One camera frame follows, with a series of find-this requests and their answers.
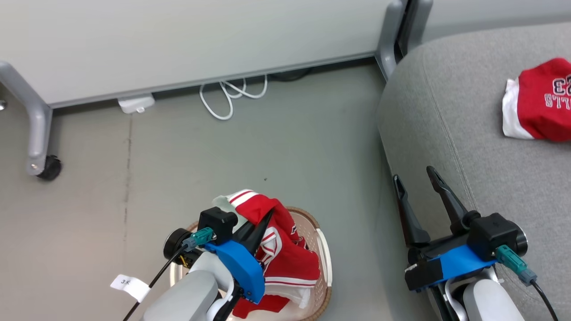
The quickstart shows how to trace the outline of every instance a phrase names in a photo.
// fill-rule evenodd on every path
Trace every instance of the cable tag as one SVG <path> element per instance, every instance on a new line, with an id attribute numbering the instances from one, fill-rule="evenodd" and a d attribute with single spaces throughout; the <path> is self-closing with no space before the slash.
<path id="1" fill-rule="evenodd" d="M 110 286 L 129 293 L 139 303 L 143 302 L 144 297 L 151 291 L 147 283 L 123 274 L 119 274 Z"/>

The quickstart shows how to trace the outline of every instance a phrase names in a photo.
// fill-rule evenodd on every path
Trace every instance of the yellow wire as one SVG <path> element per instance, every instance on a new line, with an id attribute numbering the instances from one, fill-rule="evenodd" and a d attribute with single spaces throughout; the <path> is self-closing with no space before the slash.
<path id="1" fill-rule="evenodd" d="M 184 258 L 182 257 L 182 255 L 180 256 L 180 259 L 182 260 L 182 263 L 184 264 L 185 268 L 188 268 L 188 264 L 186 264 L 186 261 L 184 260 Z"/>

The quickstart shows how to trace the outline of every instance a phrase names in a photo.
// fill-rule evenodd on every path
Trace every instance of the gray ottoman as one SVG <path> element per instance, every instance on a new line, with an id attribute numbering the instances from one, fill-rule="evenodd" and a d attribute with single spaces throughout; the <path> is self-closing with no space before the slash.
<path id="1" fill-rule="evenodd" d="M 460 34 L 426 43 L 391 75 L 379 132 L 391 171 L 432 239 L 450 222 L 428 180 L 433 165 L 470 209 L 520 225 L 524 259 L 561 320 L 571 320 L 571 144 L 502 133 L 508 78 L 554 57 L 571 60 L 571 23 Z M 503 266 L 504 287 L 526 320 L 551 320 L 533 287 Z"/>

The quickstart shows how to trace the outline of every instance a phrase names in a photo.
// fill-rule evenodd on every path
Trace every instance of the green cable connector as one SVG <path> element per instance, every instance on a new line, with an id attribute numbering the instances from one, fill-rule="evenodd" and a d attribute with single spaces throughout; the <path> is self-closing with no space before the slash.
<path id="1" fill-rule="evenodd" d="M 537 280 L 537 275 L 528 268 L 528 264 L 507 245 L 496 249 L 496 259 L 517 274 L 526 286 L 530 286 L 532 280 Z"/>
<path id="2" fill-rule="evenodd" d="M 193 248 L 212 241 L 213 235 L 214 231 L 209 227 L 205 227 L 196 233 L 192 233 L 189 238 L 182 241 L 182 245 L 186 244 L 187 247 L 185 251 L 190 252 Z"/>

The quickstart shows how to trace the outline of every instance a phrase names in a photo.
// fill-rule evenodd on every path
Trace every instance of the white partition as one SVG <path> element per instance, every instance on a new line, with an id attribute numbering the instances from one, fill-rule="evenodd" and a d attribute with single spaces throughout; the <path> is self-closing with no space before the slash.
<path id="1" fill-rule="evenodd" d="M 390 0 L 0 0 L 0 60 L 52 107 L 371 56 Z"/>
<path id="2" fill-rule="evenodd" d="M 434 0 L 423 42 L 499 27 L 571 21 L 571 0 Z"/>

